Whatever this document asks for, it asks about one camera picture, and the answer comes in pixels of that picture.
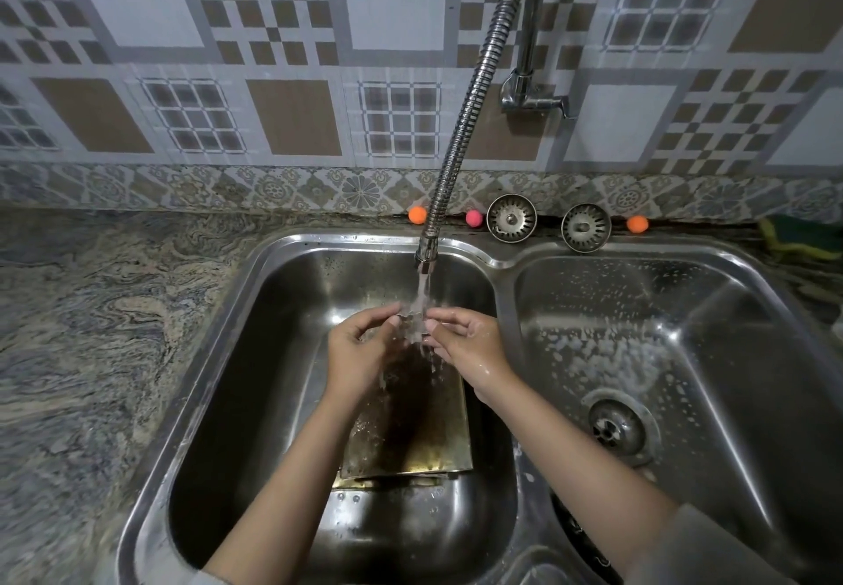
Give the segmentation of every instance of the chrome faucet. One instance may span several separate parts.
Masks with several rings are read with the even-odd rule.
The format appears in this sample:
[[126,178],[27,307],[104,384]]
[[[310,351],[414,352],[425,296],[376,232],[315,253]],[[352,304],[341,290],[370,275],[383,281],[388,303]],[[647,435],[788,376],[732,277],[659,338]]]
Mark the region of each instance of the chrome faucet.
[[[497,64],[501,60],[503,47],[507,43],[512,22],[519,11],[521,0],[497,0],[495,12],[491,16],[486,40],[479,51],[479,58],[471,76],[469,90],[465,94],[463,105],[459,109],[454,133],[448,143],[448,150],[436,190],[427,211],[427,221],[421,231],[419,247],[416,250],[416,264],[422,274],[427,274],[433,267],[437,257],[439,231],[448,210],[448,202],[454,191],[459,168],[463,163],[465,151],[469,146],[471,134],[474,132],[480,107],[486,99],[492,79],[495,77]],[[563,97],[544,97],[538,95],[532,87],[533,51],[535,49],[535,35],[539,25],[542,0],[526,0],[523,16],[523,41],[519,48],[518,66],[512,71],[501,88],[501,107],[504,111],[548,111],[562,110],[562,116],[567,117],[567,100]]]

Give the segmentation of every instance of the countertop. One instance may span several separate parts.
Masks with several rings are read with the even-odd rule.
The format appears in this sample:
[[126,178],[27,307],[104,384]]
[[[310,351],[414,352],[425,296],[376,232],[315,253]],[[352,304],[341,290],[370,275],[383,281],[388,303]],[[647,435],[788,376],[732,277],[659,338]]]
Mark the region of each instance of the countertop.
[[[0,573],[85,582],[111,513],[238,264],[290,227],[398,218],[0,210]],[[832,323],[843,266],[771,259],[753,228],[656,227],[731,240]]]

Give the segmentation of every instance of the person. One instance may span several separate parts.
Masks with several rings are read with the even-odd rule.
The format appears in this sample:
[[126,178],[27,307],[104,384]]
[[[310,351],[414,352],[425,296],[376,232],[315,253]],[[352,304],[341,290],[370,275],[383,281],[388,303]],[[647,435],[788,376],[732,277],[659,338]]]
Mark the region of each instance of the person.
[[[297,580],[364,397],[400,346],[399,303],[366,309],[328,336],[323,396],[282,462],[195,585]],[[370,328],[374,338],[361,341]],[[629,585],[793,583],[691,505],[680,505],[564,418],[512,371],[497,321],[427,311],[425,343],[507,424],[553,492]]]

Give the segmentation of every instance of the wet hand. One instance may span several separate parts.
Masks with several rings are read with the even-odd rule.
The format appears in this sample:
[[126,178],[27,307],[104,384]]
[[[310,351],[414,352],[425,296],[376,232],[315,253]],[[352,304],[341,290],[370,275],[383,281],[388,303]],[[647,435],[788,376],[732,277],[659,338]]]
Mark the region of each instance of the wet hand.
[[[359,406],[385,362],[403,345],[399,334],[400,303],[353,314],[328,335],[328,383],[324,396],[349,406]],[[366,330],[380,326],[377,334],[360,341]]]
[[480,400],[486,401],[491,389],[515,377],[494,317],[465,308],[430,308],[425,328],[430,332],[425,345],[456,367]]

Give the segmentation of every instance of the sink rim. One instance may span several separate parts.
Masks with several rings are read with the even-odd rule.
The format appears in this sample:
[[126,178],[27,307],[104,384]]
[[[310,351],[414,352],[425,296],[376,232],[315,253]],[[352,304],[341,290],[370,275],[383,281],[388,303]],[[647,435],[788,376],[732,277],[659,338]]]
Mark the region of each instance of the sink rim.
[[[243,329],[249,310],[255,302],[263,280],[275,271],[280,264],[301,254],[314,250],[331,248],[371,252],[411,253],[416,250],[417,231],[413,228],[390,228],[389,230],[364,230],[329,228],[289,228],[274,233],[261,241],[249,252],[238,268],[232,281],[218,302],[213,318],[205,328],[205,334],[199,340],[191,362],[184,372],[179,389],[165,410],[158,430],[151,439],[136,472],[129,481],[120,512],[115,517],[115,527],[119,532],[111,538],[111,543],[104,549],[98,566],[97,581],[118,581],[120,583],[139,583],[137,563],[144,562],[140,556],[139,539],[142,528],[154,514],[153,507],[162,497],[169,499],[174,476],[178,473],[187,448],[195,435],[195,430],[213,396],[216,384],[221,377],[227,355],[230,354]],[[843,414],[843,374],[839,369],[839,358],[831,345],[830,337],[819,329],[818,323],[811,317],[795,296],[782,282],[775,280],[771,273],[764,270],[763,264],[752,255],[731,244],[709,238],[690,236],[613,236],[612,239],[592,255],[579,255],[568,249],[561,239],[553,236],[534,236],[524,244],[511,246],[500,244],[484,233],[468,230],[451,232],[440,241],[440,252],[458,259],[469,260],[485,271],[495,287],[495,279],[504,276],[515,279],[536,260],[548,257],[594,259],[623,258],[637,256],[649,259],[684,258],[697,255],[707,266],[728,275],[724,270],[743,273],[741,283],[749,279],[756,286],[756,291],[765,300],[773,302],[779,315],[783,316],[788,327],[803,333],[805,342],[814,345],[814,354],[822,365],[817,366],[823,386],[829,393],[836,407]],[[499,315],[513,311],[514,308],[498,307]],[[532,467],[526,457],[516,459],[517,465]],[[527,484],[522,480],[522,467],[517,467],[518,475],[518,514],[516,528],[521,521],[524,493],[538,490],[543,484]],[[168,525],[160,530],[169,533]],[[564,559],[572,572],[582,581],[598,582],[592,579],[590,570],[576,553],[554,548],[564,554]],[[511,564],[506,573],[511,573],[516,564],[522,562],[524,554],[510,556],[509,549],[504,554]],[[187,566],[177,551],[175,559],[182,567]]]

